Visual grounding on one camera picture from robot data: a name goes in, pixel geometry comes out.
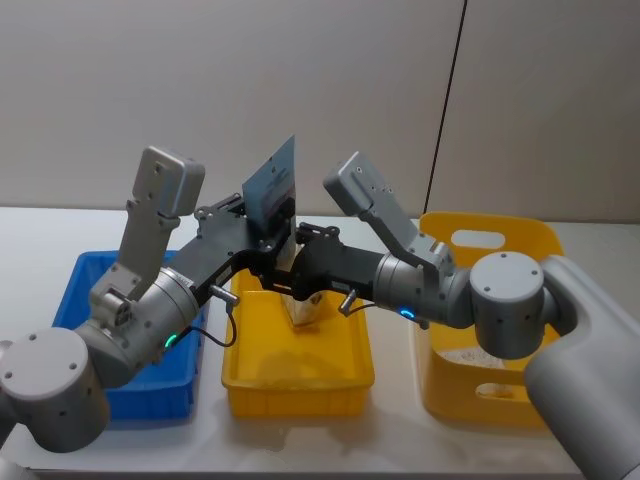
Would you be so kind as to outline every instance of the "blue led light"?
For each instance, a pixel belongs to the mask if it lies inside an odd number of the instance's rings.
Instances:
[[[408,318],[409,320],[413,320],[414,318],[416,318],[415,314],[411,310],[407,310],[406,308],[400,310],[400,315],[402,315],[404,318]]]

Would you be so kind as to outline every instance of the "basket handle hole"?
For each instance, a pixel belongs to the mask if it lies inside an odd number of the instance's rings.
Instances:
[[[481,230],[456,230],[451,235],[451,242],[457,247],[486,248],[489,250],[501,248],[506,240],[501,233]]]
[[[491,400],[519,401],[526,398],[526,389],[522,385],[510,385],[503,383],[483,383],[476,387],[476,396]]]

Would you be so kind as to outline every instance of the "blue plastic bin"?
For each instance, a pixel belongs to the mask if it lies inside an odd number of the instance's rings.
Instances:
[[[167,252],[165,261],[175,252]],[[54,327],[74,329],[89,317],[89,290],[116,261],[118,252],[86,252],[78,257],[67,284]],[[203,327],[207,306],[193,322]],[[191,332],[164,356],[120,388],[108,389],[112,420],[186,418],[193,407],[202,336]]]

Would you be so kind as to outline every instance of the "gray wall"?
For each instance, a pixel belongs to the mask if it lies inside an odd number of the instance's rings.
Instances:
[[[640,220],[640,2],[470,1],[429,208]]]
[[[296,133],[299,209],[360,149],[422,212],[463,1],[0,0],[0,205],[122,208],[139,155],[214,202]],[[640,219],[640,2],[470,0],[429,209]]]

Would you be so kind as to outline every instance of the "table surface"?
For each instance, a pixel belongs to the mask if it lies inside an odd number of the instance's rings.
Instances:
[[[368,225],[340,217],[300,217],[337,225],[346,244],[384,251]],[[0,338],[16,340],[51,324],[77,256],[117,249],[122,211],[0,208],[4,261]],[[195,232],[184,219],[170,247]],[[554,223],[567,256],[640,318],[640,226]],[[376,370],[366,412],[354,419],[237,420],[220,383],[222,349],[205,342],[194,415],[177,423],[116,424],[70,454],[39,448],[18,425],[2,454],[36,469],[106,472],[343,471],[576,473],[549,434],[457,429],[432,418],[417,389],[411,325],[380,309],[367,311]],[[213,302],[209,329],[226,317]]]

